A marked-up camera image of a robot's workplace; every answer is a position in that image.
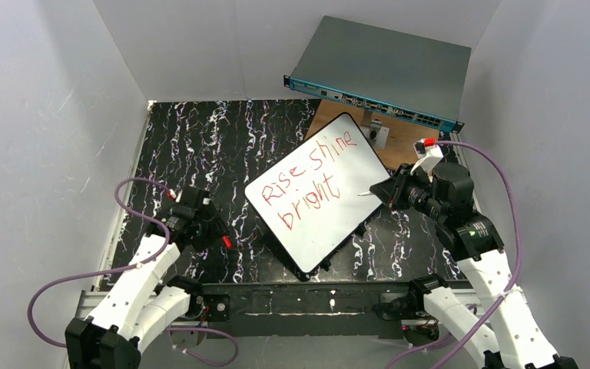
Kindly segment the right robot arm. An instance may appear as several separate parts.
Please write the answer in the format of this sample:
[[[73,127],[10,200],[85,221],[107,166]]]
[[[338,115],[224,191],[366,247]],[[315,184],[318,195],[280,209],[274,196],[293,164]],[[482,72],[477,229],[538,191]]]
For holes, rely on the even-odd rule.
[[[474,208],[473,188],[467,168],[445,162],[432,175],[401,165],[370,192],[389,208],[413,208],[435,221],[437,238],[472,285],[483,315],[471,312],[437,274],[412,280],[407,296],[382,303],[380,310],[426,312],[480,368],[575,368],[575,360],[560,355],[536,324],[496,227]]]

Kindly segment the red marker cap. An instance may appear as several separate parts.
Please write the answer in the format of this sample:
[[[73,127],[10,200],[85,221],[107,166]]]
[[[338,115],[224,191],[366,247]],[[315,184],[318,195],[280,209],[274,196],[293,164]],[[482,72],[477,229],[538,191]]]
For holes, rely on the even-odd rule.
[[[232,243],[231,239],[230,239],[230,238],[229,238],[227,235],[224,235],[224,236],[222,237],[222,239],[223,239],[223,242],[224,242],[225,248],[226,248],[227,250],[231,250],[231,249],[233,248],[233,243]]]

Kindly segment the white whiteboard black frame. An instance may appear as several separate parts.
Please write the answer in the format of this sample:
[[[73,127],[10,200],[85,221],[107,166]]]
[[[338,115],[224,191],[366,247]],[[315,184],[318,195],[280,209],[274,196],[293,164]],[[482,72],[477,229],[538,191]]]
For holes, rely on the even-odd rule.
[[[357,195],[388,178],[359,125],[342,113],[250,181],[244,197],[308,273],[381,205],[375,195]]]

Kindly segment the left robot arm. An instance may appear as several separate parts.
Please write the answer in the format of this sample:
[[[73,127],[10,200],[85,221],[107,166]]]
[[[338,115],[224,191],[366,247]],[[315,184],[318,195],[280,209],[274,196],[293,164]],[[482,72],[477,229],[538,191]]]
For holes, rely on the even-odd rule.
[[[209,191],[188,188],[150,224],[114,287],[85,318],[65,329],[71,368],[137,368],[149,344],[175,320],[203,321],[208,308],[200,283],[162,279],[181,252],[230,242]]]

